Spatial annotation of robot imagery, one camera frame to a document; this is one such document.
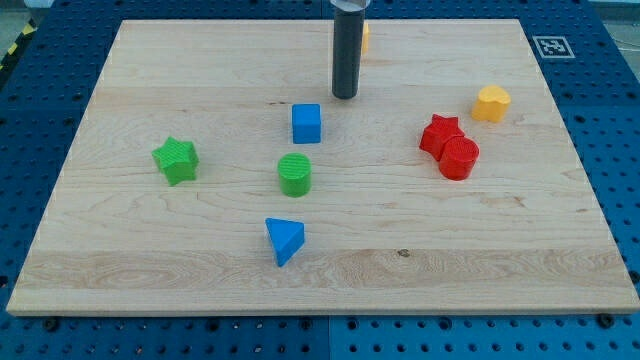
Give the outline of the black cylindrical arm end effector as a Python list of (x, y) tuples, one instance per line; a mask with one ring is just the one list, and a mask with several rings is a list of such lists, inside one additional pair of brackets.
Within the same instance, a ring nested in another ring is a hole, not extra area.
[(334, 7), (332, 94), (352, 99), (359, 86), (365, 10), (370, 0), (331, 0)]

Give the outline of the yellow block behind arm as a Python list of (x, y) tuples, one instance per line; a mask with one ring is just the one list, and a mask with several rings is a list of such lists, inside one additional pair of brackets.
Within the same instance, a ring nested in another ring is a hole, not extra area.
[(370, 40), (370, 27), (368, 22), (365, 21), (363, 24), (363, 32), (362, 32), (361, 55), (365, 55), (368, 52), (369, 40)]

